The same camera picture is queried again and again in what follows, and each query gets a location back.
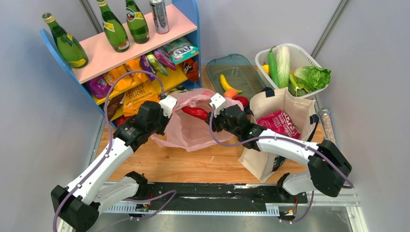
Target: wooden table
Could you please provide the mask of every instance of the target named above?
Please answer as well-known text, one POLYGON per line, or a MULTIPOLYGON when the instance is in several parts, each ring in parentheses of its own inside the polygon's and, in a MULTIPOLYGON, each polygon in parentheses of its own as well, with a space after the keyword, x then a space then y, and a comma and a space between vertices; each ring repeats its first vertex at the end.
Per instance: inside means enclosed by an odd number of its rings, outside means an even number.
MULTIPOLYGON (((203 71, 203 87, 214 90, 205 68, 203 71)), ((319 125, 313 142, 320 143, 323 135, 323 128, 319 125)), ((108 130, 105 128, 97 154, 106 147, 108 139, 108 130)), ((236 142, 236 138, 227 141, 236 142)), ((199 151, 187 152, 182 148, 160 147, 149 139, 125 160, 108 180, 119 181, 125 174, 136 171, 144 173, 151 182, 260 183, 238 161, 243 149, 242 146, 213 145, 199 151)), ((307 168, 301 164, 286 160, 266 183, 277 183, 285 173, 299 173, 305 170, 307 168)))

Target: blue shelf frame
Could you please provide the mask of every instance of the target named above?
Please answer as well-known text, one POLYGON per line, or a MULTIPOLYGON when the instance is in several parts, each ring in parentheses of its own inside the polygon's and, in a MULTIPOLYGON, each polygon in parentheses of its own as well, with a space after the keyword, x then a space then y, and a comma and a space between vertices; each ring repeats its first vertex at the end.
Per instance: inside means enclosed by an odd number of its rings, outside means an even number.
MULTIPOLYGON (((186 37, 192 43, 192 45, 199 48, 199 54, 197 56, 194 56, 192 59, 199 63, 199 72, 200 72, 200 76, 202 77, 199 11, 198 11, 198 6, 196 4, 196 0, 172 0, 172 4, 176 8, 178 8, 180 12, 182 12, 198 28, 196 31, 193 31, 189 33, 188 35, 186 35, 186 37)), ((75 77, 75 74, 71 66, 64 60, 61 53, 57 49, 53 36, 51 36, 50 33, 45 29, 40 30, 40 35, 45 45, 47 46, 48 50, 53 55, 54 59, 56 59, 59 66, 66 72, 66 74, 72 79, 72 81, 74 81, 74 83, 80 88, 80 90, 84 93, 86 98, 93 103, 94 107, 98 110, 98 112, 100 112, 101 115, 104 115, 104 111, 99 105, 95 103, 89 91, 84 87, 84 85, 80 84, 77 81, 77 78, 75 77)), ((202 87, 202 79, 200 78, 198 82, 187 80, 183 82, 182 85, 186 89, 200 88, 202 87)), ((111 122, 111 126, 114 129, 117 128, 117 125, 115 122, 111 122)))

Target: perrier bottle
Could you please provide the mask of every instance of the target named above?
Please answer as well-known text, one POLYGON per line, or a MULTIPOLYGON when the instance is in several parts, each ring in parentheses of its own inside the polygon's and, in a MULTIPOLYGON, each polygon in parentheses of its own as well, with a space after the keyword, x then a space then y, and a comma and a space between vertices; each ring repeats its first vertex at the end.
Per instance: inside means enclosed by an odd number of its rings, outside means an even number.
POLYGON ((134 0, 125 0, 127 12, 127 24, 132 38, 137 44, 146 43, 149 40, 148 25, 134 0))
POLYGON ((54 42, 63 58, 73 67, 82 68, 88 64, 88 57, 80 43, 68 34, 50 13, 43 15, 44 22, 50 27, 54 42))
POLYGON ((117 52, 127 51, 130 47, 130 42, 128 41, 128 36, 124 27, 110 10, 106 0, 97 0, 97 3, 100 6, 101 14, 103 16, 104 32, 111 46, 117 52))

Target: shelf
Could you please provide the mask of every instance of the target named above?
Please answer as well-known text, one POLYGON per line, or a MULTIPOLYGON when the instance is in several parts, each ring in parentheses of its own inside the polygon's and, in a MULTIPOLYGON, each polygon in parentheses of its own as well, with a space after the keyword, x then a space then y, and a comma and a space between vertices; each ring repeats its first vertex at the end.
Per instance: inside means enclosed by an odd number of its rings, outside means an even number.
MULTIPOLYGON (((168 76, 162 75, 161 73, 157 73, 157 76, 161 79, 162 84, 164 85, 165 91, 168 91, 187 80, 187 77, 182 72, 182 69, 180 66, 176 67, 176 71, 173 71, 170 69, 168 69, 168 71, 169 71, 168 76)), ((152 85, 154 86, 156 93, 161 94, 161 86, 159 82, 155 80, 152 82, 152 85)), ((117 112, 114 114, 111 121, 119 118, 120 116, 122 116, 121 109, 117 110, 117 112)))
MULTIPOLYGON (((191 56, 191 57, 189 57, 189 58, 187 58, 187 59, 184 59, 184 60, 180 60, 180 61, 177 63, 177 65, 180 64, 180 63, 182 63, 182 62, 184 62, 184 61, 186 61, 186 60, 188 60, 188 59, 190 59, 190 58, 192 58, 192 57, 194 57, 194 56, 196 56, 196 55, 198 55, 198 54, 199 54, 199 52, 196 52, 193 56, 191 56)), ((171 69, 167 69, 167 71, 168 71, 168 74, 169 74, 169 75, 170 75, 171 72, 174 72, 174 71, 171 70, 171 69)), ((118 96, 118 95, 120 95, 121 93, 126 92, 127 90, 129 90, 129 89, 131 89, 131 88, 134 88, 135 86, 139 85, 140 83, 141 83, 141 82, 136 83, 136 82, 133 81, 133 84, 132 84, 130 87, 124 89, 124 90, 121 90, 121 91, 114 90, 114 91, 111 93, 109 99, 112 99, 113 97, 118 96)), ((105 98, 103 98, 103 99, 98 99, 98 98, 96 98, 94 95, 92 95, 92 98, 93 98, 93 100, 95 101, 95 103, 96 103, 97 105, 101 105, 101 104, 103 104, 103 103, 105 102, 105 98)))
POLYGON ((149 28, 149 40, 144 44, 137 44, 132 39, 127 23, 123 24, 130 41, 130 48, 123 53, 114 51, 104 33, 100 33, 80 42, 88 55, 88 65, 82 69, 73 69, 75 77, 80 84, 101 75, 129 60, 135 59, 155 48, 163 46, 181 36, 197 30, 183 13, 174 5, 166 7, 170 30, 166 34, 155 31, 152 13, 146 14, 145 19, 149 28))

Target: teal plastic tray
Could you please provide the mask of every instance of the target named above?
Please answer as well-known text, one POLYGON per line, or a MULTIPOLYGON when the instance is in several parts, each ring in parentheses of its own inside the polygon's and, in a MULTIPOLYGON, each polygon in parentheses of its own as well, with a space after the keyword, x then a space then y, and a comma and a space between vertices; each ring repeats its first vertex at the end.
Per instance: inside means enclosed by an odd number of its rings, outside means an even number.
POLYGON ((225 75, 230 86, 242 90, 243 92, 239 95, 246 97, 248 100, 265 88, 265 84, 252 64, 240 54, 230 54, 211 60, 206 65, 206 73, 216 92, 220 95, 225 92, 220 84, 221 74, 225 75))

